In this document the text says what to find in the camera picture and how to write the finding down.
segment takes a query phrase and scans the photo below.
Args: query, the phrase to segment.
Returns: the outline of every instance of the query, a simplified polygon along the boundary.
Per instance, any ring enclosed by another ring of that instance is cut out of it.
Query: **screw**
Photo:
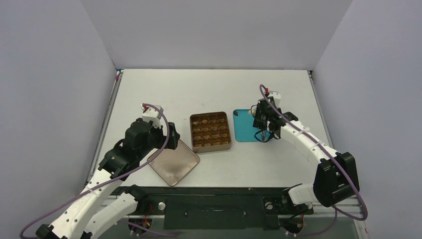
[[[159,210],[164,210],[166,208],[166,204],[165,203],[163,203],[163,202],[161,202],[161,203],[158,203],[158,209]]]
[[[271,210],[271,209],[273,209],[273,204],[272,204],[271,202],[266,202],[266,203],[265,203],[265,208],[266,208],[267,210]]]

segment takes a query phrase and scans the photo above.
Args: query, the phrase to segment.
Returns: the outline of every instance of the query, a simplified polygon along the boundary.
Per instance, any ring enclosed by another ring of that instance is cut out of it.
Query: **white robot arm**
[[[270,137],[288,141],[308,160],[316,172],[313,184],[302,184],[289,190],[291,202],[294,205],[318,202],[330,207],[354,195],[347,180],[328,158],[332,156],[342,165],[359,190],[354,157],[350,153],[339,153],[321,142],[290,112],[283,113],[283,116],[295,127],[287,123],[270,106],[272,104],[281,113],[281,109],[278,108],[281,100],[280,93],[267,91],[266,96],[268,100],[259,100],[255,112],[251,112],[254,115],[253,126],[261,131],[270,132]]]
[[[136,169],[152,149],[163,146],[166,136],[163,135],[160,118],[155,109],[146,108],[142,118],[137,119],[126,130],[125,138],[119,140],[114,148],[105,154],[93,177],[81,192],[85,195],[75,200],[50,225],[40,226],[36,235],[41,239],[97,238],[122,217],[135,211],[145,196],[141,190],[136,189],[123,193],[116,201],[96,213],[104,200],[127,178],[123,175]],[[171,122],[167,130],[170,137],[165,147],[176,149],[180,135]]]

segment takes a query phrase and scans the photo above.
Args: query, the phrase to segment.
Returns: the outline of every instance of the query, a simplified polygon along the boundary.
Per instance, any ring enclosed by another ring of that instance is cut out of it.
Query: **teal plate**
[[[259,142],[254,137],[259,129],[252,127],[253,116],[249,111],[249,109],[233,111],[234,138],[237,142]],[[265,135],[268,138],[270,134],[265,132]]]

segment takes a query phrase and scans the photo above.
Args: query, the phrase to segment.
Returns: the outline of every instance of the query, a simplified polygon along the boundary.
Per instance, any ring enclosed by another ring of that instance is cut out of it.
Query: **white table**
[[[200,163],[176,187],[289,187],[313,182],[311,165],[288,142],[234,139],[233,110],[256,104],[262,98],[259,84],[280,92],[282,111],[293,112],[313,134],[328,142],[307,71],[125,69],[97,163],[141,117],[140,105],[150,103],[164,108],[189,147],[190,115],[224,111],[228,116],[231,149],[199,154]],[[132,174],[123,186],[132,184],[167,186],[149,166]]]

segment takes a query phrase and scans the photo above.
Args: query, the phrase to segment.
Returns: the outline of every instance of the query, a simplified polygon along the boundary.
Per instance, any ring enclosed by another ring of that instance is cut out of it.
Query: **white backdrop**
[[[82,190],[116,71],[78,0],[1,1],[0,29],[0,238],[16,239]]]
[[[351,0],[81,0],[118,68],[312,70]]]
[[[421,12],[354,0],[314,71],[333,144],[356,157],[373,239],[422,237]]]

